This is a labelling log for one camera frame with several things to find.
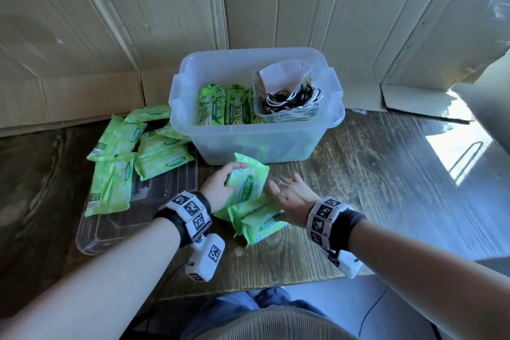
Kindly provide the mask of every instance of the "person's right hand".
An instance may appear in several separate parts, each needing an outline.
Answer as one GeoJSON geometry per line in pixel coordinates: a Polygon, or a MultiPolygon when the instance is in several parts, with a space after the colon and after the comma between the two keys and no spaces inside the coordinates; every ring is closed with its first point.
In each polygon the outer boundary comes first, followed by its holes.
{"type": "Polygon", "coordinates": [[[275,219],[305,228],[308,214],[320,197],[298,174],[292,174],[290,178],[281,178],[281,180],[282,182],[278,184],[268,180],[264,187],[266,195],[272,196],[284,210],[275,219]]]}

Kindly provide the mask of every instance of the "wristband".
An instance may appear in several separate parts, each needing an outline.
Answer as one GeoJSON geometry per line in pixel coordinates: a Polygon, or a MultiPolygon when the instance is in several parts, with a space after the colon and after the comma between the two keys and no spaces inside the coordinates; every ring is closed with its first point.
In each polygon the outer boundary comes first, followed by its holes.
{"type": "Polygon", "coordinates": [[[207,206],[208,209],[198,195],[184,191],[165,204],[153,219],[166,218],[174,223],[181,236],[179,247],[183,247],[199,240],[211,226],[209,202],[207,206]]]}
{"type": "Polygon", "coordinates": [[[354,278],[363,263],[348,250],[349,236],[367,217],[348,204],[331,197],[315,202],[308,214],[308,238],[321,246],[322,253],[347,277],[354,278]]]}

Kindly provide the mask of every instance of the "wooden tabletop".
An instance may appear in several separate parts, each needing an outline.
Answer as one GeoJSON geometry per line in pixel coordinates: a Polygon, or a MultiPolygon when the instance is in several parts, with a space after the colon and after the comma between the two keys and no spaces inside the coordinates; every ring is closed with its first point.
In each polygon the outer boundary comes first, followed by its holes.
{"type": "MultiPolygon", "coordinates": [[[[75,237],[94,168],[85,157],[106,124],[0,139],[0,317],[92,259],[75,237]]],[[[298,172],[319,195],[471,260],[510,255],[510,157],[476,122],[348,112],[308,160],[270,166],[271,175],[298,172]]],[[[215,169],[199,161],[199,182],[215,169]]],[[[226,241],[213,280],[176,275],[162,298],[341,275],[293,226],[249,247],[227,222],[215,219],[212,231],[226,241]]],[[[167,271],[189,255],[180,250],[167,271]]]]}

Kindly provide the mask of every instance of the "wire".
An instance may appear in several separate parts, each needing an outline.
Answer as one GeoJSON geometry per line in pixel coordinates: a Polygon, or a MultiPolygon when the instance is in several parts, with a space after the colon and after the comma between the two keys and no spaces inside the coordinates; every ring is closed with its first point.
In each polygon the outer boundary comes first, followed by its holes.
{"type": "Polygon", "coordinates": [[[163,281],[163,284],[161,285],[160,289],[158,290],[158,292],[156,293],[156,298],[154,299],[154,302],[152,303],[152,306],[150,307],[150,309],[148,310],[148,312],[152,312],[152,314],[150,315],[150,317],[147,319],[147,324],[145,325],[145,333],[147,333],[149,331],[149,323],[150,323],[150,319],[153,318],[155,315],[156,315],[156,304],[158,303],[158,300],[161,296],[161,292],[163,291],[163,289],[165,288],[165,285],[166,283],[168,282],[169,279],[172,278],[172,276],[178,271],[180,270],[182,267],[184,266],[193,266],[194,263],[193,262],[186,262],[186,263],[182,263],[180,264],[179,266],[177,266],[166,278],[165,280],[163,281]]]}
{"type": "Polygon", "coordinates": [[[361,337],[361,330],[363,329],[363,324],[365,323],[366,318],[368,317],[369,313],[372,311],[373,308],[375,308],[375,305],[379,303],[380,300],[383,299],[384,295],[390,290],[390,287],[388,286],[386,290],[381,294],[381,296],[377,299],[377,301],[374,302],[374,304],[370,307],[370,309],[365,314],[365,317],[363,317],[363,320],[361,321],[360,325],[360,331],[358,332],[358,337],[361,337]]]}

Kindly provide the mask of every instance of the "jeans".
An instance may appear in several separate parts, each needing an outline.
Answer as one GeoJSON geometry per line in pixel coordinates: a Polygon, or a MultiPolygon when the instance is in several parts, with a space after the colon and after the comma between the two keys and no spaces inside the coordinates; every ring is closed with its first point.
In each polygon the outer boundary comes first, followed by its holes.
{"type": "Polygon", "coordinates": [[[322,311],[304,300],[291,301],[281,287],[226,294],[210,299],[181,335],[181,340],[194,340],[201,334],[220,328],[237,318],[271,305],[293,306],[327,317],[322,311]]]}

